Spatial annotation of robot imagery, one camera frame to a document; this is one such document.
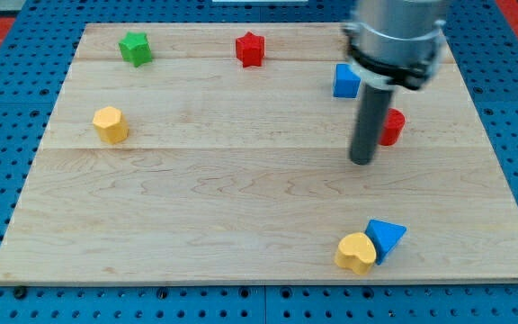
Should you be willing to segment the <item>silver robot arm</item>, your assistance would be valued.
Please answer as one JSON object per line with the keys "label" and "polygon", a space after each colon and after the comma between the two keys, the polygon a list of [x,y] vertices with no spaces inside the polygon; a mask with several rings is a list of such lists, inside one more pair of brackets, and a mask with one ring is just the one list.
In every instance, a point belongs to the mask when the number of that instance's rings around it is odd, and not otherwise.
{"label": "silver robot arm", "polygon": [[437,72],[450,0],[357,0],[342,26],[346,61],[380,90],[416,91]]}

